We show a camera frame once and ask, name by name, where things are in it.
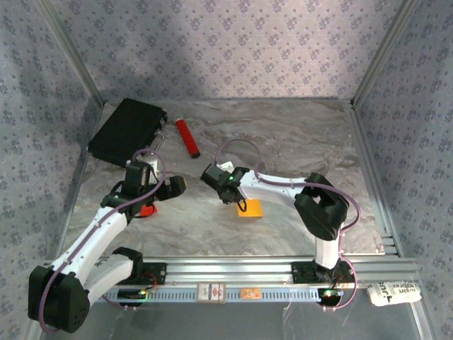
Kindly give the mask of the orange-yellow cloth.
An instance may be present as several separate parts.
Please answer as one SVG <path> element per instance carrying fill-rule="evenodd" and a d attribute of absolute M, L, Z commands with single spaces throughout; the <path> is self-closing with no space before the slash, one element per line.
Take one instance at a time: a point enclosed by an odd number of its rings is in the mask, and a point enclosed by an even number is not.
<path fill-rule="evenodd" d="M 239 217 L 261 218 L 263 209 L 259 200 L 243 200 L 236 204 Z"/>

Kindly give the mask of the red glitter cylinder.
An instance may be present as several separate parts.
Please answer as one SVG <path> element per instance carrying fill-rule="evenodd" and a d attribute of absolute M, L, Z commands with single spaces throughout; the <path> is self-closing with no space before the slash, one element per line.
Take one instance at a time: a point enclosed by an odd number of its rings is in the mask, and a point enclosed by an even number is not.
<path fill-rule="evenodd" d="M 181 136 L 181 139 L 188 151 L 188 154 L 193 159 L 198 158 L 201 155 L 200 150 L 198 148 L 198 145 L 197 145 L 186 121 L 184 120 L 184 118 L 181 115 L 176 116 L 175 125 L 176 125 L 176 128 Z"/>

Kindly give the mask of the aluminium base beam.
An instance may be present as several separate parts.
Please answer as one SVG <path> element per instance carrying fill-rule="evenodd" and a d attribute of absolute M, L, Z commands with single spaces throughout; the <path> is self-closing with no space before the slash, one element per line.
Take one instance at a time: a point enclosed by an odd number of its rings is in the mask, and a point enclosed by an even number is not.
<path fill-rule="evenodd" d="M 352 256 L 345 261 L 355 276 L 353 283 L 337 280 L 333 284 L 302 283 L 292 281 L 291 263 L 310 262 L 307 257 L 151 257 L 143 262 L 167 263 L 166 282 L 159 285 L 170 287 L 192 287 L 198 283 L 225 283 L 232 287 L 239 286 L 280 286 L 300 285 L 314 287 L 365 287 L 384 281 L 419 281 L 420 275 L 413 259 L 397 256 Z M 126 279 L 132 273 L 132 261 L 126 256 L 112 255 L 97 260 L 84 269 L 74 264 L 65 266 L 57 275 L 56 281 L 69 276 L 77 279 L 82 287 L 88 289 L 95 282 L 103 288 L 111 288 Z"/>

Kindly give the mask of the white label with red diamond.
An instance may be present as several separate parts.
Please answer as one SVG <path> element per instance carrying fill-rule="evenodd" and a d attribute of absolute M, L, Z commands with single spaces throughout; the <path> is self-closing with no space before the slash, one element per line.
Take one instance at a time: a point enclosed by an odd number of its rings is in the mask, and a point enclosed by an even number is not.
<path fill-rule="evenodd" d="M 196 289 L 197 303 L 224 304 L 226 302 L 225 283 L 198 283 Z"/>

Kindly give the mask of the aluminium side rail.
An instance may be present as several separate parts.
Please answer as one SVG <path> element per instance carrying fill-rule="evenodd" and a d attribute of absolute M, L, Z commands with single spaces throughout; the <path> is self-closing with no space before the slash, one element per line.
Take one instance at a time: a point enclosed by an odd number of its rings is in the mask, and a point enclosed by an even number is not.
<path fill-rule="evenodd" d="M 372 156 L 372 150 L 367 140 L 365 129 L 359 120 L 359 115 L 355 112 L 353 107 L 350 108 L 348 115 L 352 139 L 358 153 L 369 200 L 382 238 L 382 248 L 386 256 L 402 257 L 401 245 L 398 240 L 398 233 L 395 229 L 394 219 L 389 209 L 389 204 L 386 199 L 377 165 Z"/>
<path fill-rule="evenodd" d="M 57 238 L 55 238 L 55 248 L 51 252 L 53 256 L 59 255 L 62 251 L 88 161 L 88 142 L 96 132 L 103 106 L 103 101 L 98 102 L 94 97 L 90 98 L 85 105 L 80 123 L 77 126 L 67 128 L 67 135 L 70 137 L 71 142 L 75 142 L 77 149 L 76 154 L 73 156 L 75 167 L 69 176 L 69 192 L 64 199 L 61 224 L 57 228 Z"/>

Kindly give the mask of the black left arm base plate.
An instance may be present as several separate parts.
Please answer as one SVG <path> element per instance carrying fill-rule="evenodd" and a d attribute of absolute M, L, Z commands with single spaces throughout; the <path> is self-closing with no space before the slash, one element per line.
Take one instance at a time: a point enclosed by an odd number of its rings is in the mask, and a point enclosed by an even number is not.
<path fill-rule="evenodd" d="M 130 276 L 116 285 L 163 285 L 166 282 L 167 263 L 144 262 L 134 266 Z"/>

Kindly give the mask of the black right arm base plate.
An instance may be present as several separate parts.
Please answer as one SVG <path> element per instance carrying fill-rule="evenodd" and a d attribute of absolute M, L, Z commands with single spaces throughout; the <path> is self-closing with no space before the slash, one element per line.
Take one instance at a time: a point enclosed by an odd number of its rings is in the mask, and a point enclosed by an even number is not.
<path fill-rule="evenodd" d="M 353 283 L 355 276 L 350 266 L 339 260 L 332 268 L 324 268 L 314 261 L 297 261 L 291 263 L 292 281 L 294 284 L 326 283 L 333 284 L 337 280 L 343 283 Z"/>

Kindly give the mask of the aluminium frame post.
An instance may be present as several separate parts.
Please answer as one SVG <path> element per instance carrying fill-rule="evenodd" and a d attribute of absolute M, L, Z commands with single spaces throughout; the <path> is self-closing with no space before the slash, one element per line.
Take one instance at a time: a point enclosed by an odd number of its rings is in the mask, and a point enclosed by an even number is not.
<path fill-rule="evenodd" d="M 388 30 L 382 38 L 354 96 L 351 98 L 351 106 L 353 109 L 358 109 L 371 91 L 383 70 L 386 61 L 390 57 L 392 50 L 403 35 L 412 15 L 419 6 L 419 3 L 420 0 L 401 0 L 400 6 L 397 8 L 394 17 L 389 24 Z"/>
<path fill-rule="evenodd" d="M 77 76 L 80 78 L 83 87 L 98 106 L 103 106 L 104 101 L 101 93 L 90 75 L 84 61 L 82 60 L 81 54 L 71 39 L 69 31 L 64 25 L 64 21 L 59 17 L 59 14 L 53 6 L 51 0 L 34 0 L 34 2 L 39 8 L 42 17 L 45 19 L 50 30 L 54 34 L 74 71 L 77 73 Z"/>

